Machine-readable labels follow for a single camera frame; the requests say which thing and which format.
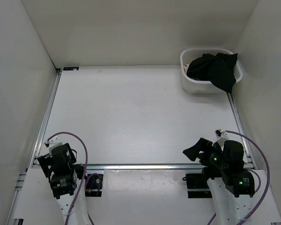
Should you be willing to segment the black trousers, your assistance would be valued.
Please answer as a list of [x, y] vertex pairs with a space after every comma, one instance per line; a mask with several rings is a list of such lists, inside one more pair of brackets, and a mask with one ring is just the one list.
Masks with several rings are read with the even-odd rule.
[[237, 53], [205, 53], [190, 63], [186, 74], [195, 80], [210, 81], [215, 87], [231, 94], [236, 83], [234, 67], [237, 59]]

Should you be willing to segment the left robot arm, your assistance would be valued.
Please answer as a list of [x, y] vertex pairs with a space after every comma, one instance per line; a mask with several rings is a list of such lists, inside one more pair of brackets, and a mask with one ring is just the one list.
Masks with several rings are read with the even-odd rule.
[[68, 143], [51, 143], [48, 146], [49, 153], [39, 156], [37, 160], [59, 204], [64, 224], [92, 224], [84, 194], [84, 188], [89, 182], [84, 166], [76, 164], [74, 150]]

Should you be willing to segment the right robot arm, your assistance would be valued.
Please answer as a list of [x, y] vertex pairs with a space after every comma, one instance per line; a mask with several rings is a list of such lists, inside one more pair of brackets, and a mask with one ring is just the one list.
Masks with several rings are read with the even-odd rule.
[[255, 180], [244, 168], [243, 145], [233, 140], [211, 142], [200, 138], [183, 154], [203, 165], [201, 183], [211, 191], [217, 224], [246, 221], [255, 194]]

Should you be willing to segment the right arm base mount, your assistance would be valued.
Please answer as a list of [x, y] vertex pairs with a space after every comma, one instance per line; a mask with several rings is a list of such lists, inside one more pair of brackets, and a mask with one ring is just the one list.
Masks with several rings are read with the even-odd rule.
[[212, 198], [211, 191], [207, 185], [202, 172], [190, 171], [185, 172], [182, 178], [187, 185], [187, 194], [189, 199], [207, 199]]

